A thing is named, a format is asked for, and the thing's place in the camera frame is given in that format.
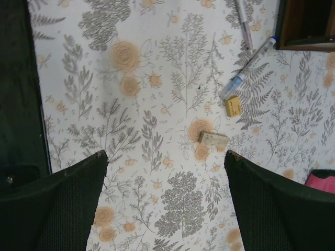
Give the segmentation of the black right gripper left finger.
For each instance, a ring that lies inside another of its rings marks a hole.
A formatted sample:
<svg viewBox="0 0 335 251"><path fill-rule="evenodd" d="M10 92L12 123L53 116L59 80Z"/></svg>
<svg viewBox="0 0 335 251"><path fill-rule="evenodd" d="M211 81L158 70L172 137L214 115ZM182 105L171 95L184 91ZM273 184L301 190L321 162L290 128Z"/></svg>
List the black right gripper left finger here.
<svg viewBox="0 0 335 251"><path fill-rule="evenodd" d="M27 184L1 186L1 250L86 250L107 165L101 150Z"/></svg>

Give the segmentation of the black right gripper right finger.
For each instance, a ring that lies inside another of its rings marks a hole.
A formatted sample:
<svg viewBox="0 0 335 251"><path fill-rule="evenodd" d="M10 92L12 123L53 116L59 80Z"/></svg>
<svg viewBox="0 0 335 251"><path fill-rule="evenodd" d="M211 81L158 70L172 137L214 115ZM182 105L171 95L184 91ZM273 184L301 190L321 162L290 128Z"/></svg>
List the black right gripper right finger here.
<svg viewBox="0 0 335 251"><path fill-rule="evenodd" d="M228 150L224 167L245 250L334 250L334 194Z"/></svg>

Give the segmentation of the blue correction pen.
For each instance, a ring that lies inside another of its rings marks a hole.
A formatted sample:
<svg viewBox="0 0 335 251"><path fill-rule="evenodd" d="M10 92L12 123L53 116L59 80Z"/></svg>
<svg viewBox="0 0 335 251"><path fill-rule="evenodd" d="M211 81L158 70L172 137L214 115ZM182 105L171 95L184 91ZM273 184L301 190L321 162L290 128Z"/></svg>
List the blue correction pen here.
<svg viewBox="0 0 335 251"><path fill-rule="evenodd" d="M227 100L230 98L236 89L242 84L246 79L247 74L253 70L258 62L265 57L268 50L272 49L277 43L277 36L273 36L267 39L267 41L261 46L261 48L256 52L256 54L251 58L251 60L246 64L246 66L238 73L231 81L228 83L219 94L221 100Z"/></svg>

